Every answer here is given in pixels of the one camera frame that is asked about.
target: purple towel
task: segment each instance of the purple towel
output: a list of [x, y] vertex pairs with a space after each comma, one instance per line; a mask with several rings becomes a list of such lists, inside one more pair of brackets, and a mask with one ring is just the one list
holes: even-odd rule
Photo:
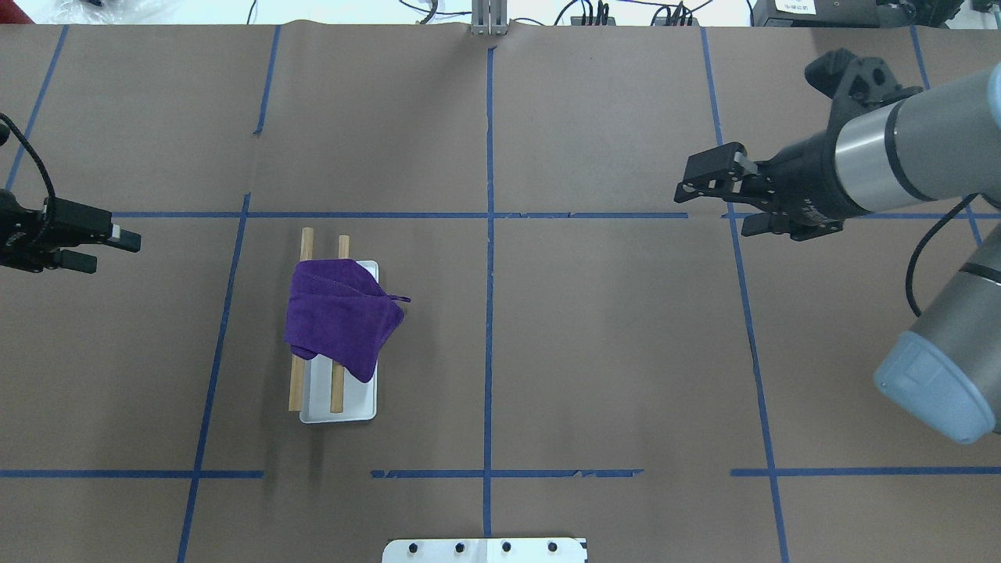
[[351, 259], [306, 260], [295, 266], [285, 315], [292, 354], [337, 362], [361, 383], [375, 372], [378, 351], [403, 322], [403, 310], [371, 273]]

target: clear plastic wrap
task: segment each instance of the clear plastic wrap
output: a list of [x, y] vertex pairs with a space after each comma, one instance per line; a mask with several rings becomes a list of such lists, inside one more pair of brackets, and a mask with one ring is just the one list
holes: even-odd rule
[[170, 0], [54, 0], [48, 11], [33, 17], [36, 23], [135, 24], [163, 23], [176, 9]]

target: gray robot arm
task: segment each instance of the gray robot arm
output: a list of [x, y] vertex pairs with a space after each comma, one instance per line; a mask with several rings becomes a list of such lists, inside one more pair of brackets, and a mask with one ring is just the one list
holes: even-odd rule
[[[826, 130], [752, 162], [740, 143], [689, 157], [675, 200], [719, 197], [762, 212], [742, 233], [807, 240], [845, 219], [981, 193], [1001, 201], [1001, 65], [927, 92], [879, 58], [832, 51], [806, 79], [831, 98]], [[1001, 432], [1001, 226], [876, 373], [879, 389], [962, 444]]]

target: white sticker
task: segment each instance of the white sticker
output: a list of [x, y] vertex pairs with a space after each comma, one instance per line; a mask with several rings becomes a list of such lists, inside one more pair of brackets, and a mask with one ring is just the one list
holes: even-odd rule
[[775, 0], [775, 9], [791, 14], [817, 15], [817, 7], [813, 0]]

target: white floor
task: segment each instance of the white floor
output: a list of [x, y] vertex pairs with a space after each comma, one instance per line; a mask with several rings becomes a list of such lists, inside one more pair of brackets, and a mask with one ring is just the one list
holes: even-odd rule
[[[92, 9], [81, 0], [15, 0], [38, 23], [150, 23], [150, 24], [236, 24], [245, 23], [252, 0], [104, 0], [108, 7]], [[115, 4], [127, 4], [129, 9]], [[429, 0], [410, 4], [429, 6]], [[692, 2], [696, 7], [701, 2]], [[469, 0], [441, 0], [439, 11], [460, 12], [469, 9]], [[511, 18], [529, 17], [552, 24], [564, 0], [510, 0]], [[963, 9], [949, 22], [954, 29], [995, 29], [994, 18], [975, 12], [966, 0]], [[579, 8], [568, 10], [563, 23]], [[616, 0], [611, 14], [619, 25], [649, 25], [655, 6]], [[252, 23], [278, 24], [305, 19], [324, 23], [403, 24], [419, 19], [420, 14], [396, 0], [258, 0]], [[435, 21], [464, 20], [466, 16], [436, 18]], [[748, 8], [744, 0], [713, 0], [699, 10], [704, 26], [747, 26]]]

